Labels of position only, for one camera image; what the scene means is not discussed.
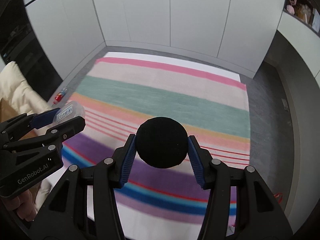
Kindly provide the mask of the left hand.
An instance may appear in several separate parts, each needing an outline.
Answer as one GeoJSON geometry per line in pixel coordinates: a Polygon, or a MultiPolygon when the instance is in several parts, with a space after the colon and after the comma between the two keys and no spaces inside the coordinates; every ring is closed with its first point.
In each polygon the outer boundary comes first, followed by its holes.
{"type": "Polygon", "coordinates": [[[2,198],[2,201],[8,211],[15,210],[20,219],[30,222],[36,217],[35,206],[33,204],[33,195],[29,190],[24,191],[19,196],[8,199],[2,198]]]}

